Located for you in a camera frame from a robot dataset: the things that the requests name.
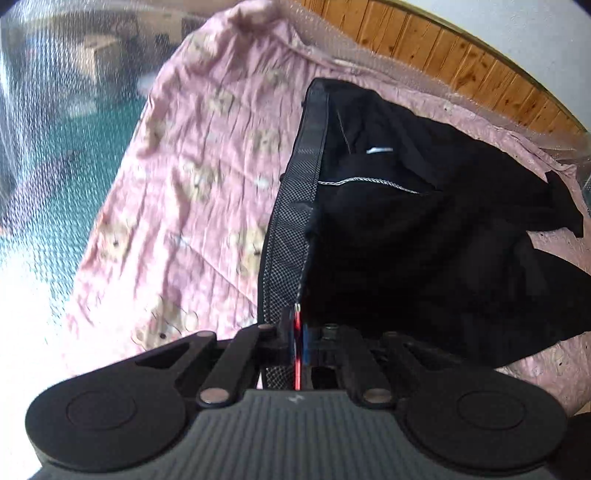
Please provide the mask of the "black garment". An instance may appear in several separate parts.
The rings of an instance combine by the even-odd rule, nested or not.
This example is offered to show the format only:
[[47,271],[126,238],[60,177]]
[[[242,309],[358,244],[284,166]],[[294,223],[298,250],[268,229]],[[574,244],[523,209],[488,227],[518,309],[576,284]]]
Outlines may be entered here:
[[317,78],[280,176],[259,268],[259,321],[301,307],[377,338],[395,331],[489,368],[590,329],[590,277],[534,233],[584,234],[555,172]]

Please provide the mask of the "pink bear-print quilt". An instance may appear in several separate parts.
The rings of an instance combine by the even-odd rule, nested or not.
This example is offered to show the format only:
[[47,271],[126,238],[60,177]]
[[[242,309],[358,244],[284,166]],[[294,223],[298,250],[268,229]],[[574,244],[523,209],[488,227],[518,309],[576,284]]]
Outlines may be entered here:
[[149,90],[74,278],[69,376],[199,330],[229,338],[256,320],[266,224],[317,77],[455,126],[582,197],[574,168],[521,135],[304,43],[276,3],[244,1],[189,34]]

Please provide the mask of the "wooden headboard panel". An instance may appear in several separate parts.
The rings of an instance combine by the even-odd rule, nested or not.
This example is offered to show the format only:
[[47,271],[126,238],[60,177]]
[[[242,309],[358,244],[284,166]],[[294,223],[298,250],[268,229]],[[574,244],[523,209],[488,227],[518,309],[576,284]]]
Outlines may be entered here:
[[484,42],[402,1],[302,1],[356,43],[477,105],[545,134],[587,129],[547,89]]

